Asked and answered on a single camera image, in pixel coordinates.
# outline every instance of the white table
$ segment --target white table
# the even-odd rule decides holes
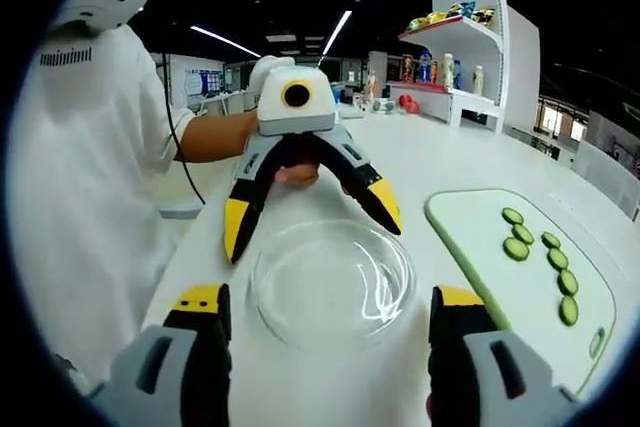
[[[415,265],[418,293],[427,302],[436,284],[470,287],[423,215],[425,200],[436,192],[478,188],[504,188],[518,192],[555,221],[587,256],[590,251],[598,249],[600,252],[604,249],[610,255],[617,268],[601,273],[615,296],[616,325],[581,398],[588,399],[598,392],[605,385],[619,356],[625,352],[637,319],[639,303],[634,292],[638,292],[640,287],[640,236],[629,218],[574,172],[505,135],[478,129],[451,129],[436,121],[411,115],[367,114],[363,119],[347,120],[345,124],[376,169],[394,186],[404,223],[400,240]],[[249,248],[236,267],[229,267],[221,239],[223,206],[231,179],[224,184],[208,199],[176,251],[151,303],[145,325],[161,323],[180,294],[199,283],[230,282],[232,312],[238,315],[246,308],[244,286],[260,244],[289,223],[332,217],[369,221],[354,201],[336,194],[339,192],[336,179],[323,169],[316,185],[305,191],[275,188],[271,192]],[[238,369],[251,368],[250,361],[237,358],[233,344],[238,345],[239,342],[238,336],[232,341],[233,375]],[[259,356],[260,353],[254,349],[251,355]],[[262,388],[266,392],[265,397],[276,395],[278,391],[272,385]],[[419,392],[423,399],[425,394]],[[234,398],[232,382],[232,416],[234,409],[243,410],[260,404],[260,400],[250,399],[247,404],[238,405],[237,397],[235,395]],[[268,404],[262,399],[260,408],[264,411],[269,408]],[[414,407],[422,411],[423,405]],[[264,420],[268,414],[264,415],[263,422],[255,425],[272,425]],[[413,425],[428,425],[422,417],[414,422]],[[245,427],[247,424],[240,422],[236,425]]]

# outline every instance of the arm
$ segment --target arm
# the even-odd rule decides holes
[[[187,125],[180,141],[184,160],[213,162],[242,155],[247,138],[257,127],[255,111],[226,117],[195,117]],[[182,160],[179,152],[174,160]]]

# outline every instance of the ceiling light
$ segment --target ceiling light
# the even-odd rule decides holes
[[[253,55],[254,57],[260,58],[260,55],[256,54],[255,52],[253,52],[253,51],[251,51],[251,50],[249,50],[249,49],[247,49],[245,47],[242,47],[241,45],[238,45],[235,42],[231,42],[229,39],[225,39],[224,37],[222,37],[222,36],[220,36],[218,34],[214,34],[213,32],[209,32],[208,30],[202,29],[200,27],[196,27],[195,25],[191,26],[191,30],[195,30],[196,32],[200,32],[201,34],[208,35],[209,37],[213,37],[214,39],[218,39],[218,40],[221,40],[223,42],[226,42],[229,45],[233,45],[237,49],[244,50],[245,52]]]
[[[352,13],[353,13],[352,11],[347,10],[344,14],[342,14],[342,18],[340,19],[340,22],[338,22],[338,25],[336,25],[336,30],[334,30],[333,34],[331,34],[331,37],[329,37],[329,42],[327,42],[327,45],[324,48],[324,52],[322,52],[323,57],[327,55],[327,52],[329,52],[329,49],[331,48],[333,41],[336,40],[336,37],[342,30],[342,27],[344,27],[344,24],[347,23],[347,20],[349,20],[349,17],[351,17]]]
[[[293,34],[267,35],[266,37],[269,42],[295,42],[296,41],[296,36]]]

